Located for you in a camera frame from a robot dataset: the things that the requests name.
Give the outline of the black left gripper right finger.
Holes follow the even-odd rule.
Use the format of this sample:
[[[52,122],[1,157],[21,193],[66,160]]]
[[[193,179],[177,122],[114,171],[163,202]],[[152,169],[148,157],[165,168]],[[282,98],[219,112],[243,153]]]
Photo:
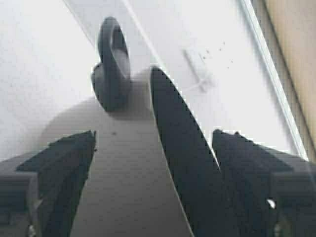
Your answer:
[[[212,147],[243,237],[315,236],[314,162],[219,129]]]

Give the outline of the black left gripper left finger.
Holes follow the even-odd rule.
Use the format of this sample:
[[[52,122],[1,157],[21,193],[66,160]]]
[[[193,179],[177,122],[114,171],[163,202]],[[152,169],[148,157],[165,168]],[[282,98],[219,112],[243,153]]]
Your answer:
[[[62,137],[17,166],[37,178],[32,237],[69,237],[96,147],[96,131]]]

